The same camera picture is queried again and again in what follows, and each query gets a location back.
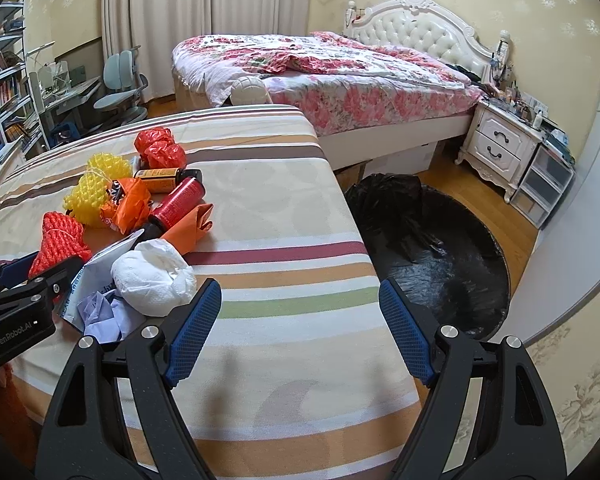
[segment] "gray chair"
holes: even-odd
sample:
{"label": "gray chair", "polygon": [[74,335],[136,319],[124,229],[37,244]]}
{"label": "gray chair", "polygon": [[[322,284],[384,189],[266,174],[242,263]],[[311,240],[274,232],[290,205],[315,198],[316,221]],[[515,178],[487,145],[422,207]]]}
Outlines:
{"label": "gray chair", "polygon": [[104,131],[123,126],[124,124],[137,123],[146,118],[147,110],[138,106],[142,90],[147,88],[149,82],[144,74],[138,73],[138,67],[134,62],[134,52],[123,50],[107,59],[102,75],[105,86],[113,93],[98,99],[93,108],[99,112],[116,110],[113,117],[106,120],[90,130]]}

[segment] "black plastic bag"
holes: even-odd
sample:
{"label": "black plastic bag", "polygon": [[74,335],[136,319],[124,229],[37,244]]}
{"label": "black plastic bag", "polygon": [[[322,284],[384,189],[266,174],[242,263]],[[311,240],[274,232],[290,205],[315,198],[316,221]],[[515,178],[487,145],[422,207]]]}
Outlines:
{"label": "black plastic bag", "polygon": [[392,277],[440,324],[490,338],[509,309],[500,245],[471,211],[411,175],[373,174],[347,204],[380,280]]}

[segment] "striped tablecloth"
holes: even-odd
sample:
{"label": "striped tablecloth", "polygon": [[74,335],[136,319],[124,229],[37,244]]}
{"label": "striped tablecloth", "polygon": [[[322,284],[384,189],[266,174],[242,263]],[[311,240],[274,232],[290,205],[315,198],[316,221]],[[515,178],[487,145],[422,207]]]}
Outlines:
{"label": "striped tablecloth", "polygon": [[[173,391],[220,478],[382,478],[420,412],[378,307],[378,279],[314,131],[296,109],[232,107],[145,121],[41,155],[0,186],[0,261],[40,246],[42,215],[98,152],[131,157],[139,129],[168,126],[203,171],[213,230],[186,256],[215,277],[222,308],[189,379]],[[98,248],[107,230],[88,230]],[[42,420],[79,334],[18,357],[17,383]],[[152,464],[126,380],[138,461]]]}

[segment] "floral blanket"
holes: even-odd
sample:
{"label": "floral blanket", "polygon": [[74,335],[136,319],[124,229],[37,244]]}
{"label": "floral blanket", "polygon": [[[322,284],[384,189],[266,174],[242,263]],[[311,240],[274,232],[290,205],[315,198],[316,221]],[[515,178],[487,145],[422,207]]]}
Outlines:
{"label": "floral blanket", "polygon": [[239,77],[260,75],[273,102],[300,108],[319,136],[461,114],[482,96],[466,76],[417,50],[332,32],[199,36],[180,43],[173,62],[213,106]]}

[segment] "headboard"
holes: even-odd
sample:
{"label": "headboard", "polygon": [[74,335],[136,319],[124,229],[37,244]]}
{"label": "headboard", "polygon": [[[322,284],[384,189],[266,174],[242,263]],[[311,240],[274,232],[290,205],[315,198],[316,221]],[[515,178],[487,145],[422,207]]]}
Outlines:
{"label": "headboard", "polygon": [[478,43],[471,25],[433,0],[389,0],[367,7],[364,16],[352,20],[355,9],[356,3],[349,2],[347,38],[363,44],[408,46],[489,80],[491,51]]}

